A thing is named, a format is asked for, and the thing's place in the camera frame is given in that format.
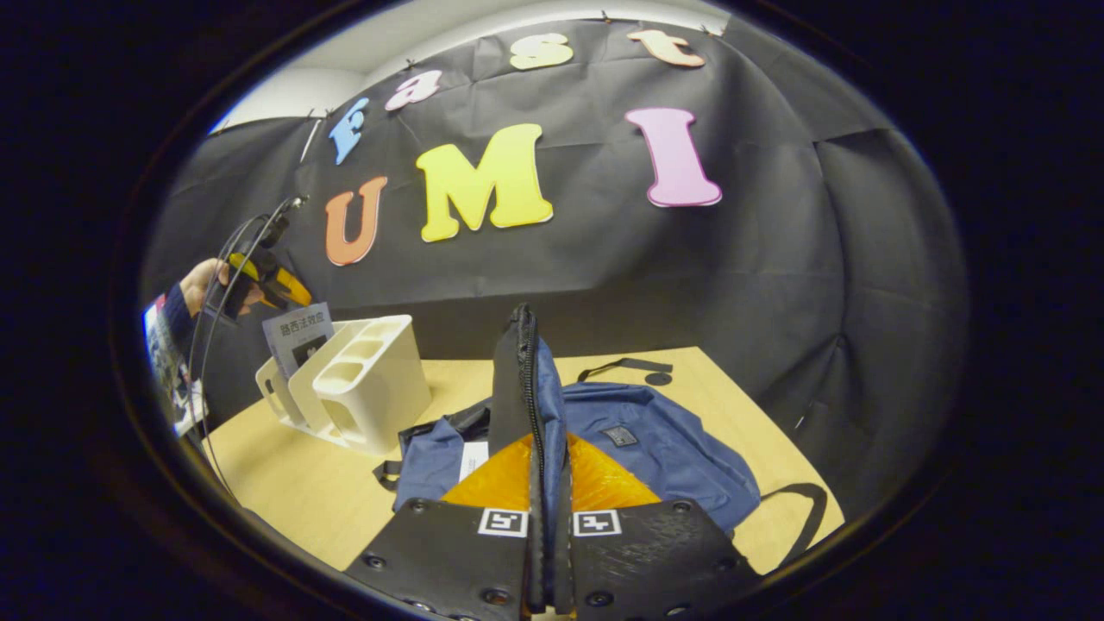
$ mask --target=letter m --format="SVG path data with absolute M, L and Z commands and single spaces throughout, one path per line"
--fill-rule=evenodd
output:
M 436 242 L 456 236 L 460 223 L 448 211 L 452 200 L 464 223 L 478 231 L 496 192 L 491 224 L 503 229 L 535 224 L 552 218 L 552 203 L 541 196 L 534 147 L 541 126 L 524 123 L 491 136 L 479 167 L 474 168 L 456 145 L 442 145 L 417 158 L 425 171 L 426 222 L 422 239 Z

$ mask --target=wooden table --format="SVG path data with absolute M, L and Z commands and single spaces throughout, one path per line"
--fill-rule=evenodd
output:
M 657 390 L 698 414 L 705 431 L 743 455 L 764 494 L 790 483 L 828 488 L 774 422 L 701 349 L 556 358 L 561 380 L 622 356 L 675 366 L 673 381 Z M 418 423 L 434 421 L 490 394 L 490 360 L 424 360 L 433 402 Z M 644 383 L 645 371 L 614 368 L 595 381 Z M 376 483 L 372 457 L 283 425 L 262 399 L 211 433 L 231 490 L 247 508 L 308 552 L 344 570 L 391 519 L 395 495 Z M 396 448 L 386 459 L 397 460 Z M 736 527 L 733 541 L 760 573 L 775 569 L 789 550 L 811 502 L 782 494 L 764 502 Z M 819 541 L 843 524 L 828 491 Z

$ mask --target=hand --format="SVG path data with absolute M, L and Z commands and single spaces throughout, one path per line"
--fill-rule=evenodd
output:
M 183 280 L 180 281 L 180 291 L 184 294 L 184 304 L 188 305 L 188 314 L 192 317 L 199 314 L 200 308 L 203 307 L 203 301 L 206 299 L 206 287 L 208 283 L 211 282 L 211 274 L 214 273 L 215 269 L 219 270 L 219 282 L 223 286 L 230 284 L 230 264 L 217 259 L 208 259 L 206 261 L 200 263 L 192 271 L 188 273 Z M 245 303 L 242 308 L 237 312 L 238 315 L 248 315 L 250 305 L 261 302 L 264 297 L 264 293 L 261 292 L 261 287 L 257 286 L 252 278 L 246 275 L 238 276 L 237 281 L 247 281 L 250 283 L 250 293 L 245 294 Z

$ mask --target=blue letter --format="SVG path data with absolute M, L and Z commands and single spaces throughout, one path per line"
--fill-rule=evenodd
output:
M 349 108 L 349 112 L 341 117 L 341 120 L 330 131 L 330 138 L 333 138 L 333 144 L 338 148 L 339 166 L 344 161 L 349 151 L 360 141 L 360 131 L 357 131 L 357 129 L 360 129 L 360 126 L 364 125 L 364 113 L 360 110 L 367 105 L 368 97 L 357 99 L 357 103 Z

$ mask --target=white organizer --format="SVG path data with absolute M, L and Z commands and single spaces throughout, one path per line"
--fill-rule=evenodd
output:
M 384 454 L 397 444 L 397 432 L 411 427 L 429 404 L 429 389 L 422 372 L 411 317 L 335 322 L 333 327 L 333 336 L 289 380 L 280 375 L 276 360 L 269 358 L 256 373 L 257 387 L 279 422 L 341 446 Z M 374 355 L 363 356 L 369 352 Z M 360 382 L 354 382 L 358 388 L 353 393 L 359 397 L 343 394 L 348 390 L 340 390 L 333 381 L 342 370 L 351 368 L 330 365 L 339 358 L 347 365 L 367 367 Z M 322 385 L 327 387 L 329 404 L 314 386 L 315 379 L 327 370 L 328 379 Z M 364 407 L 371 407 L 371 413 Z

